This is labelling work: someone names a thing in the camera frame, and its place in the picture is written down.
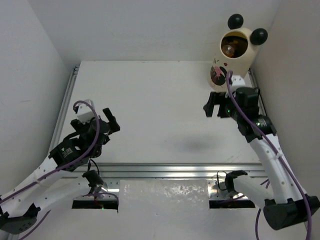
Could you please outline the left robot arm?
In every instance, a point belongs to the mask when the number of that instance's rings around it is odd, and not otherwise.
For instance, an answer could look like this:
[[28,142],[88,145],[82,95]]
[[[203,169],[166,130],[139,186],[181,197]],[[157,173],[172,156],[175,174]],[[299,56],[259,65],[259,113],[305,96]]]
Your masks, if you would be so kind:
[[32,174],[12,191],[0,197],[0,229],[19,235],[38,221],[40,212],[49,212],[59,201],[81,195],[98,194],[104,185],[100,174],[91,169],[66,187],[48,189],[55,182],[86,165],[102,154],[109,136],[120,131],[120,125],[109,108],[102,111],[104,121],[92,107],[74,108],[77,118],[71,121],[74,132],[53,148]]

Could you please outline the aluminium side rail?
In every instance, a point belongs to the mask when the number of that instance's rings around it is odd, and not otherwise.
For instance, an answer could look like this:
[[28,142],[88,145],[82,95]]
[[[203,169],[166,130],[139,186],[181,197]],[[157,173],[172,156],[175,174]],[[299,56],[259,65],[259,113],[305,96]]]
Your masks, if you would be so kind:
[[[257,90],[259,97],[258,97],[258,106],[260,107],[259,112],[263,115],[263,116],[268,116],[267,115],[267,111],[263,102],[263,98],[261,95],[261,89],[258,85],[258,81],[257,78],[254,74],[253,68],[250,67],[248,70],[248,76],[250,79],[250,83],[252,84],[252,86]],[[267,144],[270,146],[270,148],[272,149],[272,151],[274,152],[275,156],[278,158],[280,157],[280,153],[279,150],[277,149],[277,147],[275,146],[275,144],[272,142],[272,138],[270,136],[267,136],[267,134],[265,134],[265,136],[263,137],[265,139],[265,141],[267,142]]]
[[53,150],[53,148],[56,147],[59,144],[59,140],[60,140],[60,137],[61,137],[64,121],[65,121],[65,118],[66,118],[66,114],[67,114],[67,111],[68,111],[68,106],[70,104],[71,95],[72,95],[72,92],[73,92],[73,88],[74,88],[74,85],[75,85],[75,82],[76,82],[76,78],[77,78],[79,69],[80,69],[79,65],[75,66],[72,69],[71,74],[69,76],[68,83],[67,83],[67,86],[66,86],[66,90],[65,90],[65,93],[64,93],[64,97],[63,97],[63,100],[62,100],[62,103],[61,103],[59,115],[58,115],[58,118],[57,118],[57,121],[56,121],[56,124],[55,124],[54,132],[53,132],[52,139],[51,139],[51,142],[50,142],[50,146],[49,146],[49,149],[48,149],[48,153],[51,150]]

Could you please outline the cream panda bin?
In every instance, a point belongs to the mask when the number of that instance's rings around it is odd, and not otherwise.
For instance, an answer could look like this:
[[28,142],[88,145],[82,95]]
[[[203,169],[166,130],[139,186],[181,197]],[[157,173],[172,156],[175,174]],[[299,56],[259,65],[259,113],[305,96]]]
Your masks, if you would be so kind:
[[[250,30],[243,27],[244,18],[235,13],[228,18],[229,30],[221,37],[218,48],[214,53],[213,63],[210,68],[209,85],[215,92],[227,91],[227,72],[233,71],[242,78],[246,76],[260,46],[268,39],[268,32],[264,28]],[[230,58],[222,52],[222,46],[227,43],[236,44],[235,57]]]

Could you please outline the aluminium table rail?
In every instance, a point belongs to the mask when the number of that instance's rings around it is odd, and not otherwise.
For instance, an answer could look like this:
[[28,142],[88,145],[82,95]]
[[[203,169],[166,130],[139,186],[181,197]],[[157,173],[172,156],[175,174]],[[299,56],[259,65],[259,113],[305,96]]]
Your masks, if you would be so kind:
[[105,179],[211,179],[243,170],[250,177],[266,178],[260,163],[100,163]]

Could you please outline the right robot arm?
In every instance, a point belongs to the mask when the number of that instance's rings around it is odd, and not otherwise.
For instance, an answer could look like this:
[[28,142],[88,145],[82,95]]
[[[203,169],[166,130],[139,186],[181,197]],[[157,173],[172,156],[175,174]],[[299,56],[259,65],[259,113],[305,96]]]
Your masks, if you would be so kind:
[[225,177],[226,191],[246,195],[262,209],[269,226],[280,230],[308,221],[320,208],[320,201],[317,196],[309,196],[293,179],[280,149],[277,131],[270,118],[260,114],[258,100],[259,93],[251,87],[240,87],[232,95],[212,91],[203,110],[211,117],[214,106],[218,105],[218,117],[236,121],[239,132],[258,156],[271,186],[265,189],[254,183],[244,170],[236,170]]

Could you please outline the white foam block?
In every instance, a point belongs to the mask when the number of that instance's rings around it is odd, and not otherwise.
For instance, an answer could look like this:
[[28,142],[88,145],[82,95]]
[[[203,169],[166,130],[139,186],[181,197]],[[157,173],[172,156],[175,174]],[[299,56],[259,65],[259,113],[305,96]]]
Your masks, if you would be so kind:
[[119,211],[207,210],[209,196],[206,180],[122,180]]

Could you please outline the orange bottle with gold cap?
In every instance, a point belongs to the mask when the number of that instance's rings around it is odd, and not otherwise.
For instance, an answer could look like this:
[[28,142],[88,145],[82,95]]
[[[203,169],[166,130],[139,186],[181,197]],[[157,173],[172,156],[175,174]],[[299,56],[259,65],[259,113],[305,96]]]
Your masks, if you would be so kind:
[[237,45],[235,43],[226,43],[221,47],[223,54],[229,58],[234,58],[236,55]]

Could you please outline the right aluminium side rail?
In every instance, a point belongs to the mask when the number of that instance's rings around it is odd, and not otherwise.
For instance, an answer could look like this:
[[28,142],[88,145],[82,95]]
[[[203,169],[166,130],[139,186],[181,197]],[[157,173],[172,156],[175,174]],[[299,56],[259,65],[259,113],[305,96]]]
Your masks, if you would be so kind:
[[[257,78],[254,74],[253,68],[250,67],[248,70],[248,76],[250,79],[250,83],[252,84],[252,86],[257,90],[259,97],[258,97],[258,106],[260,107],[259,112],[263,115],[263,116],[268,116],[267,115],[267,111],[263,102],[263,98],[261,95],[261,89],[258,85],[258,81]],[[278,158],[280,157],[280,153],[279,150],[277,149],[277,147],[275,146],[275,144],[272,142],[272,138],[270,136],[267,136],[267,134],[265,134],[265,136],[263,137],[265,139],[265,141],[267,142],[267,144],[270,146],[270,148],[272,149],[272,151],[274,152],[275,156]]]

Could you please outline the left aluminium side rail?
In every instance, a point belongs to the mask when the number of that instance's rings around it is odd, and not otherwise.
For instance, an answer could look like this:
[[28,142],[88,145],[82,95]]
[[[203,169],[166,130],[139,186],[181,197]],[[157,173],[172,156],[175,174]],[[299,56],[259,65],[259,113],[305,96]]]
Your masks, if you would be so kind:
[[72,95],[72,92],[73,92],[73,88],[74,88],[74,85],[75,85],[75,82],[76,82],[76,78],[77,78],[79,69],[80,69],[79,65],[75,66],[72,69],[71,74],[69,76],[68,83],[67,83],[67,86],[66,86],[66,90],[65,90],[65,93],[64,93],[64,97],[63,97],[63,100],[62,100],[62,103],[61,103],[59,115],[58,115],[58,118],[57,118],[57,121],[56,121],[56,124],[55,124],[54,132],[53,132],[52,139],[51,139],[51,142],[50,142],[50,146],[49,146],[49,149],[48,149],[48,153],[51,150],[53,150],[53,148],[56,147],[59,144],[59,140],[60,140],[60,137],[61,137],[64,121],[65,121],[65,118],[66,118],[66,114],[67,114],[67,111],[68,111],[68,106],[70,104],[71,95]]

